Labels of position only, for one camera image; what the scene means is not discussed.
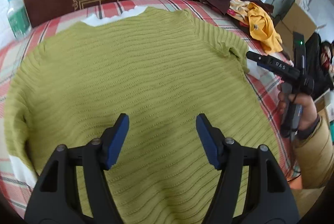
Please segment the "tan jacket right forearm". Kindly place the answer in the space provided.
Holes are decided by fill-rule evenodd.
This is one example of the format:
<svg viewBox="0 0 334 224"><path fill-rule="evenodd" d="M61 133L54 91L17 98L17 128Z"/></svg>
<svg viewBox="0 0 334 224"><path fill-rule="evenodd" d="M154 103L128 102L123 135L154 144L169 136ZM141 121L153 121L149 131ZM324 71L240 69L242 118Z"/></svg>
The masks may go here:
<svg viewBox="0 0 334 224"><path fill-rule="evenodd" d="M333 145L327 123L321 117L307 139L295 138L293 151L301 169L303 188L324 187L333 173Z"/></svg>

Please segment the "person's right hand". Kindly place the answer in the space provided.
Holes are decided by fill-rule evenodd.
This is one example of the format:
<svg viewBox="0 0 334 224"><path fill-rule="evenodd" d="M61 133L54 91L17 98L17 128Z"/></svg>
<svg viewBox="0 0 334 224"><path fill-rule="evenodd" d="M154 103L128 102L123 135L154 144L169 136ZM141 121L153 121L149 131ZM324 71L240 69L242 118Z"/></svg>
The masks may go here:
<svg viewBox="0 0 334 224"><path fill-rule="evenodd" d="M298 130L304 131L311 128L311 126L314 124L315 121L317 121L318 118L318 113L312 97L304 93L299 93L297 95L295 94L286 95L282 91L281 85L282 84L279 84L277 86L277 89L280 91L278 93L278 106L277 106L278 112L280 114L284 114L286 109L285 100L289 99L291 102L302 106L302 113L298 125Z"/></svg>

